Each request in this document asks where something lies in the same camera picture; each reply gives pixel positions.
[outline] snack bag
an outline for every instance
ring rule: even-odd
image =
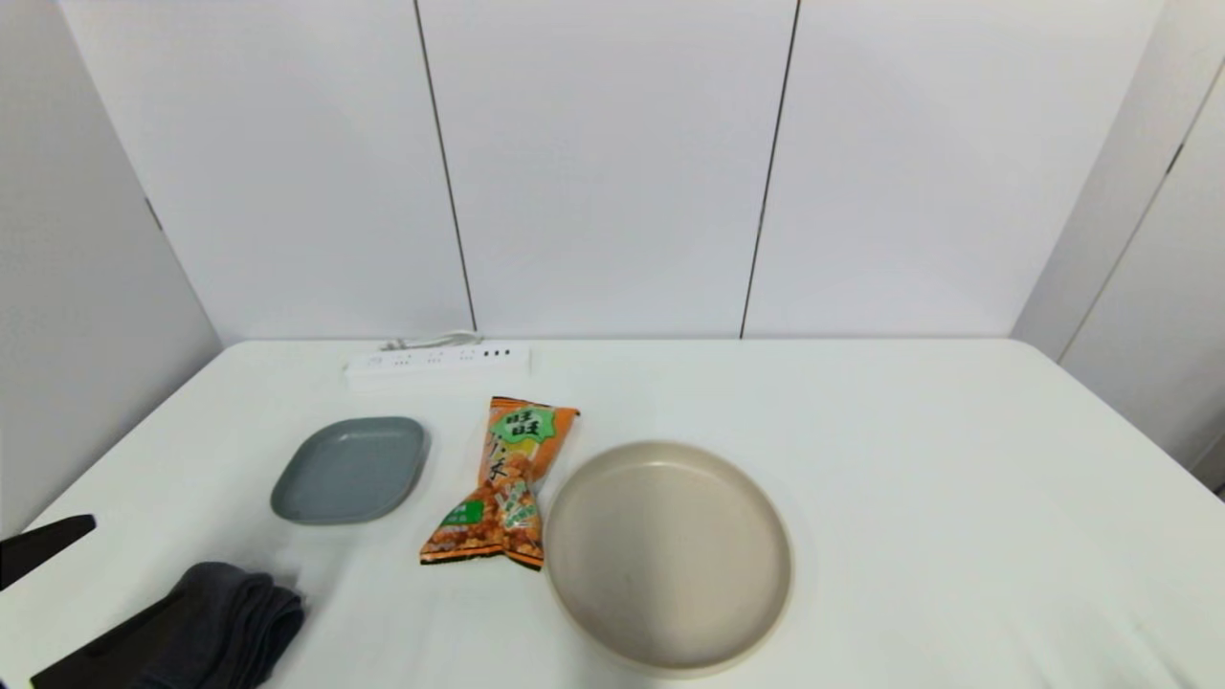
[[[494,397],[477,489],[451,510],[421,547],[421,564],[506,553],[544,565],[543,520],[532,489],[549,472],[578,409]]]

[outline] beige plate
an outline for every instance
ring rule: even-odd
[[[549,581],[578,626],[669,676],[742,658],[791,585],[786,532],[761,489],[675,443],[622,445],[582,466],[557,493],[544,542]]]

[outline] folded towel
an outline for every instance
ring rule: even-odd
[[[305,617],[301,598],[271,576],[224,563],[194,565],[174,591],[187,593],[197,612],[132,689],[256,687],[272,674]]]

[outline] gray plate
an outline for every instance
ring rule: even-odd
[[[272,489],[272,511],[299,523],[370,521],[396,509],[425,463],[425,429],[404,417],[333,423],[306,439]]]

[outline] power cord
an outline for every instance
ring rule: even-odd
[[[470,330],[452,330],[436,337],[423,340],[391,340],[379,348],[380,352],[399,352],[402,349],[424,349],[426,347],[458,347],[461,345],[480,345],[485,338]]]

